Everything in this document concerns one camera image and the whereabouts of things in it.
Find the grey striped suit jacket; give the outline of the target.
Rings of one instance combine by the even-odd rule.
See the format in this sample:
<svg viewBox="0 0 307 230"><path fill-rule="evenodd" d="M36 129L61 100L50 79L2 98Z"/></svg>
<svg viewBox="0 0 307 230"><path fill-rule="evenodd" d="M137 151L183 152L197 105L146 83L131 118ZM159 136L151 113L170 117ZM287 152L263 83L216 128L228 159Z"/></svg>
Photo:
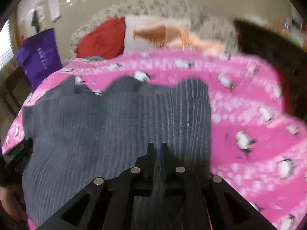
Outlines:
<svg viewBox="0 0 307 230"><path fill-rule="evenodd" d="M24 137L33 152L22 175L26 212L40 226L96 177L131 168L153 143L166 143L187 170L209 174L207 85L187 79L174 87L114 81L101 95L73 77L24 107Z"/></svg>

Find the pink penguin bedspread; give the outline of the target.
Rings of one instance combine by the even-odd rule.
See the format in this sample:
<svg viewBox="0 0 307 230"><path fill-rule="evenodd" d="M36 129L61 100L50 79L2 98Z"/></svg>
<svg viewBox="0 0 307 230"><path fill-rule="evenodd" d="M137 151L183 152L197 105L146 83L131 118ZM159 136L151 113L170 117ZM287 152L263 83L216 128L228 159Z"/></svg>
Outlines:
<svg viewBox="0 0 307 230"><path fill-rule="evenodd" d="M27 97L8 131L3 154L26 139L23 108L33 106L67 78L73 77L76 85L101 95L115 80L127 76L165 87L174 87L187 79L203 81L211 110L208 175L225 180L274 229L303 228L306 124L286 114L277 72L254 56L153 50L111 60L75 59L50 74Z"/></svg>

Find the dark wooden chair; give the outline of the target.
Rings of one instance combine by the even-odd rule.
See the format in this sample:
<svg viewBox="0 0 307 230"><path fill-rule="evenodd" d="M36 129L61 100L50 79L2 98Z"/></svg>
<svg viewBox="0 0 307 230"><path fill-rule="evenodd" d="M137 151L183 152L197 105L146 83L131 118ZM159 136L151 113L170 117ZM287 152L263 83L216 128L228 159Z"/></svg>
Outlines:
<svg viewBox="0 0 307 230"><path fill-rule="evenodd" d="M14 95L14 89L17 87L17 83L19 80L23 80L26 84L28 90L31 90L32 84L29 82L28 78L24 74L22 68L18 67L15 71L13 71L10 76L8 76L5 81L1 84L1 100L4 102L4 105L15 117L17 117L17 113L14 111L13 107L9 104L7 100L7 96L9 96L14 102L15 106L18 110L21 109L21 105L19 104L17 98Z"/></svg>

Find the purple shopping bag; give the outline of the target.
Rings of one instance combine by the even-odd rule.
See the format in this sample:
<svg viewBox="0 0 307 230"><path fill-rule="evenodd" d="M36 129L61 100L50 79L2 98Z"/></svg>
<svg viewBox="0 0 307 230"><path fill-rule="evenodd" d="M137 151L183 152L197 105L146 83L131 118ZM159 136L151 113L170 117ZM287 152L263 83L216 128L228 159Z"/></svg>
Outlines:
<svg viewBox="0 0 307 230"><path fill-rule="evenodd" d="M24 39L16 60L34 92L45 78L62 69L55 30L50 28Z"/></svg>

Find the red cushion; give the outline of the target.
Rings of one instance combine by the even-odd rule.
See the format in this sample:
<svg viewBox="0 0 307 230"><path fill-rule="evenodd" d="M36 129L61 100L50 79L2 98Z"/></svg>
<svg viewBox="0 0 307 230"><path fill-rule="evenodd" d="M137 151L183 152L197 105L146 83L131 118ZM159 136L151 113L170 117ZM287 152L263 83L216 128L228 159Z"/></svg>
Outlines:
<svg viewBox="0 0 307 230"><path fill-rule="evenodd" d="M124 51L125 18L110 18L77 44L77 58L113 59Z"/></svg>

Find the white pillow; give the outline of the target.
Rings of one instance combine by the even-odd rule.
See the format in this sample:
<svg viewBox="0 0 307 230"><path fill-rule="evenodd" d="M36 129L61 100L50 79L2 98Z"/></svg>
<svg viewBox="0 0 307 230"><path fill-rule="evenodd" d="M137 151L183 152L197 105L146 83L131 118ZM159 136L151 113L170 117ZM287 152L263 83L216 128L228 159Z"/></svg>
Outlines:
<svg viewBox="0 0 307 230"><path fill-rule="evenodd" d="M123 54L154 49L152 43L138 37L134 38L135 32L148 32L157 29L158 26L178 26L180 28L191 29L191 18L165 18L156 16L136 16L127 15L125 17L125 38Z"/></svg>

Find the dark wooden nightstand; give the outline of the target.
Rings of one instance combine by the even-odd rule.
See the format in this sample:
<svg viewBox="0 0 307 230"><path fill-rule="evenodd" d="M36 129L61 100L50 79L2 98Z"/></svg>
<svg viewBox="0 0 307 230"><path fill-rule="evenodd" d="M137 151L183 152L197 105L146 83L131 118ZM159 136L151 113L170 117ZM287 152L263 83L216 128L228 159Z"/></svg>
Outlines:
<svg viewBox="0 0 307 230"><path fill-rule="evenodd" d="M306 121L306 51L254 23L235 19L234 25L240 50L261 57L277 70L285 111Z"/></svg>

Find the orange fringed cloth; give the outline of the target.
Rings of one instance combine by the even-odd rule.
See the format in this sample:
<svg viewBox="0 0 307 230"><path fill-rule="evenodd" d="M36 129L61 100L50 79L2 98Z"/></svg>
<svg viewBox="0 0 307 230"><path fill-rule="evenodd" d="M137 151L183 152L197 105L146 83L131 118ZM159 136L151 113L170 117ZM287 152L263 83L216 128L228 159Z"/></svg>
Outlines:
<svg viewBox="0 0 307 230"><path fill-rule="evenodd" d="M203 40L186 28L178 26L158 26L148 32L135 32L134 38L141 37L155 48L194 50L202 53L225 53L226 45L214 40Z"/></svg>

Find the floral grey headboard cover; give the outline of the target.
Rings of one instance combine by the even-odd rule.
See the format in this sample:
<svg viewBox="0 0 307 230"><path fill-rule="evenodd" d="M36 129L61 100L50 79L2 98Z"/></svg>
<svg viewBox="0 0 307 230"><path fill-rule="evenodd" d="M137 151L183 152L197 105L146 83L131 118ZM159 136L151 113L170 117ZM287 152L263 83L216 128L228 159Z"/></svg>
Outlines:
<svg viewBox="0 0 307 230"><path fill-rule="evenodd" d="M187 0L127 0L95 13L90 21L72 34L71 57L77 56L79 41L109 18L127 15L148 15L165 18L191 19L191 31L201 39L211 39L226 45L226 53L239 53L237 31L233 21L217 17L202 5Z"/></svg>

